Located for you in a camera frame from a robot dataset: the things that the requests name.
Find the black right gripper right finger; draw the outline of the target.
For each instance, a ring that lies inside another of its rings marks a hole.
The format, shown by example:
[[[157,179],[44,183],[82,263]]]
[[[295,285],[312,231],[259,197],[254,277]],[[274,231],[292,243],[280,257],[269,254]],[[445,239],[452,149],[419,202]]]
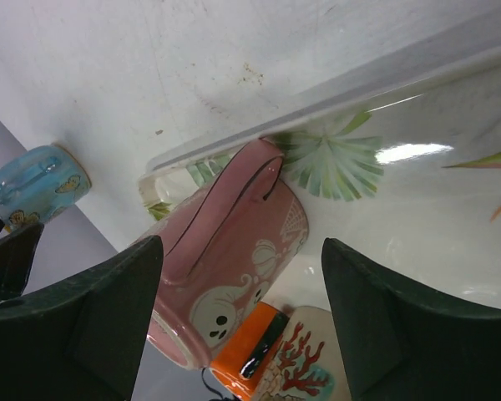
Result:
[[[501,309],[440,292],[333,238],[321,266],[354,400],[501,400]]]

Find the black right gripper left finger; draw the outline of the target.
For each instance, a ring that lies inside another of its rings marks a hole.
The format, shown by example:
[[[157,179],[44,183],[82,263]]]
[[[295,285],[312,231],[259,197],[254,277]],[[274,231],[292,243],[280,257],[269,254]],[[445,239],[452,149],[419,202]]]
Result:
[[[129,400],[164,250],[148,236],[0,305],[0,400]]]

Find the blue butterfly mug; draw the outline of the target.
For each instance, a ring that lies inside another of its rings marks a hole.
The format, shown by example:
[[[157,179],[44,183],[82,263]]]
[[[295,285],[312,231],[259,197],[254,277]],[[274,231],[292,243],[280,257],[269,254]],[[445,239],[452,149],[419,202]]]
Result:
[[[0,169],[0,220],[6,231],[46,224],[89,193],[85,169],[63,147],[43,145]]]

